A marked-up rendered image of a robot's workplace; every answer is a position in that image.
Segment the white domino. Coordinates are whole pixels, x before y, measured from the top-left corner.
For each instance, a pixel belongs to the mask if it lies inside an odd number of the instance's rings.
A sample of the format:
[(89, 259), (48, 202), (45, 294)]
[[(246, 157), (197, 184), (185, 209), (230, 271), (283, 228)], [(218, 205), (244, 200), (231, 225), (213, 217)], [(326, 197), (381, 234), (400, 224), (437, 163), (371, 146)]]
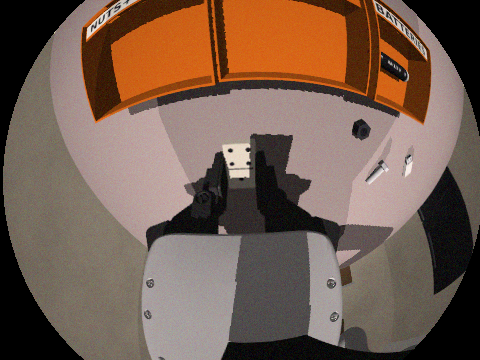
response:
[(255, 139), (223, 140), (229, 189), (255, 188)]

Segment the white usb stick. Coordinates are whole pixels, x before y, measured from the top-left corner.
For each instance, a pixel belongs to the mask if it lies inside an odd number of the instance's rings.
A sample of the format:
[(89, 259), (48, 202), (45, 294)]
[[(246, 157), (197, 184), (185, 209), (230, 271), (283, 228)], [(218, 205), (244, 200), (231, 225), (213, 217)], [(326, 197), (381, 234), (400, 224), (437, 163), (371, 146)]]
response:
[(411, 154), (409, 154), (407, 157), (406, 157), (406, 161), (404, 162), (404, 166), (403, 166), (403, 176), (406, 177), (410, 172), (411, 172), (411, 168), (412, 168), (412, 156)]

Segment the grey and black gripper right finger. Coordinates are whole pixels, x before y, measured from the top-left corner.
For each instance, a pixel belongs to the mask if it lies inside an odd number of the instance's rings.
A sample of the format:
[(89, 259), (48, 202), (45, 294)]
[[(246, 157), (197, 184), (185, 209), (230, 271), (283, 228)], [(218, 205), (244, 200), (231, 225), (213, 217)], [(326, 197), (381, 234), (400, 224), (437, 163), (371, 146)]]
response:
[[(340, 227), (336, 222), (312, 217), (287, 199), (278, 188), (274, 166), (267, 166), (264, 151), (255, 154), (257, 210), (265, 216), (265, 233), (310, 230), (328, 236), (337, 252)], [(268, 224), (267, 224), (268, 219)]]

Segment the grey metal bolt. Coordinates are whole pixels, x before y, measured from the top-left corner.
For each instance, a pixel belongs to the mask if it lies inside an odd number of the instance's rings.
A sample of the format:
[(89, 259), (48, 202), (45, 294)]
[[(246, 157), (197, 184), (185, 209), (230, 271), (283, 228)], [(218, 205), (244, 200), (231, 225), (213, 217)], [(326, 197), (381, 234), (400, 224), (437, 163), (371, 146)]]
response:
[(370, 185), (384, 170), (387, 172), (389, 170), (386, 163), (382, 160), (380, 162), (381, 166), (371, 175), (369, 176), (366, 181)]

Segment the black battery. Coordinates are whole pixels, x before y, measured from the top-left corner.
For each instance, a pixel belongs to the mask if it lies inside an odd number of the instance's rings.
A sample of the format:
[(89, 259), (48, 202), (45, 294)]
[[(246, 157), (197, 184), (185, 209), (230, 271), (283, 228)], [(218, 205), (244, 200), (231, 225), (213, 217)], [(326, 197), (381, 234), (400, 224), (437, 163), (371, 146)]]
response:
[(403, 82), (407, 82), (409, 80), (409, 74), (407, 70), (383, 52), (381, 52), (380, 67), (387, 70)]

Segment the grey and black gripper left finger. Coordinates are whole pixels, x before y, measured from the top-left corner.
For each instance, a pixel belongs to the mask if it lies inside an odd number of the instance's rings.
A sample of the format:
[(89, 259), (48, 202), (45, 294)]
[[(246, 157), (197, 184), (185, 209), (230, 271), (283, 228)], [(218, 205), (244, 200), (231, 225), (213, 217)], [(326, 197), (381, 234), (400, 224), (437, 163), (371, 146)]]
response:
[(193, 203), (176, 214), (171, 221), (167, 220), (147, 229), (148, 252), (154, 240), (165, 234), (218, 234), (218, 217), (226, 211), (227, 190), (224, 154), (215, 153), (213, 168), (207, 169), (203, 190), (194, 195)]

